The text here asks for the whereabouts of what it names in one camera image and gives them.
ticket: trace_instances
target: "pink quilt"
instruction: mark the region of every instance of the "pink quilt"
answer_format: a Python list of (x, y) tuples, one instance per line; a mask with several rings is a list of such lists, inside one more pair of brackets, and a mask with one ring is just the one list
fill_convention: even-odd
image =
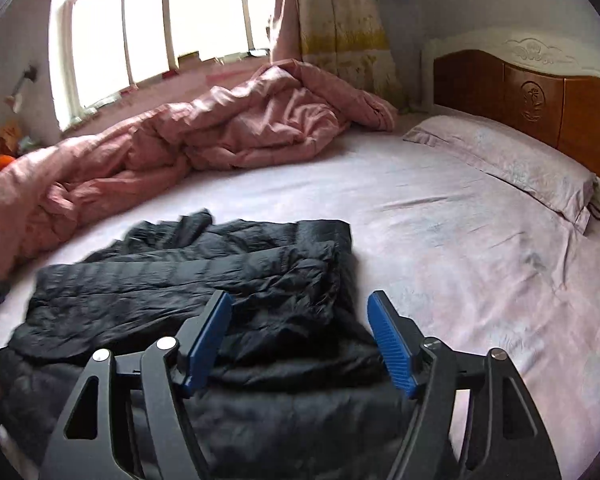
[(315, 156), (351, 121), (391, 131), (396, 110), (296, 60), (232, 90), (165, 104), (94, 135), (19, 158), (0, 172), (0, 280), (76, 230), (132, 208), (192, 170), (258, 168)]

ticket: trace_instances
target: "blue gripper pad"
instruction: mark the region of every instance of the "blue gripper pad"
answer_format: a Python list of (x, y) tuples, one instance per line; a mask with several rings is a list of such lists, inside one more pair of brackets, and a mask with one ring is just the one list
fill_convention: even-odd
[(233, 303), (233, 298), (226, 292), (222, 292), (211, 313), (202, 314), (202, 316), (208, 314), (208, 318), (189, 353), (187, 376), (182, 384), (182, 391), (187, 398), (193, 394), (193, 391), (206, 385), (206, 378), (216, 362), (220, 343), (231, 321)]
[[(381, 290), (376, 290), (369, 296), (366, 315), (394, 385), (405, 391), (408, 397), (414, 397), (417, 384), (413, 376), (412, 360), (420, 341), (415, 340), (418, 336), (414, 336), (413, 329), (416, 334), (420, 334), (420, 331), (412, 320), (400, 317)], [(410, 327), (411, 334), (400, 330), (403, 322), (413, 325)], [(413, 340), (408, 344), (407, 339), (410, 337)]]

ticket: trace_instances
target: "pillowcase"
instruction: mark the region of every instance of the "pillowcase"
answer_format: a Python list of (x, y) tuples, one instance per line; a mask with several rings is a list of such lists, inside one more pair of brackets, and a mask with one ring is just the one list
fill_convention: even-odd
[(529, 193), (583, 234), (596, 175), (544, 142), (476, 116), (435, 116), (404, 140), (446, 149), (451, 155)]

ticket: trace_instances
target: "black puffer jacket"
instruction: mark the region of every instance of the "black puffer jacket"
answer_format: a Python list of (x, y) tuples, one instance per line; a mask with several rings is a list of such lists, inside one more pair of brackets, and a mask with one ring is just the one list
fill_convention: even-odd
[[(3, 424), (38, 463), (91, 353), (174, 334), (216, 288), (235, 298), (208, 388), (186, 402), (215, 478), (384, 478), (412, 405), (353, 314), (349, 226), (144, 222), (83, 263), (38, 274), (0, 351)], [(134, 420), (142, 437), (141, 397)], [(151, 449), (143, 452), (151, 477)]]

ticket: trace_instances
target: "yellow patterned curtain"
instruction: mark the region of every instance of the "yellow patterned curtain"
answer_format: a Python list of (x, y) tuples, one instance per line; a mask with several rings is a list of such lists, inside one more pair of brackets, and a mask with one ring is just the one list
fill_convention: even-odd
[(271, 40), (273, 61), (302, 59), (406, 105), (376, 0), (276, 0)]

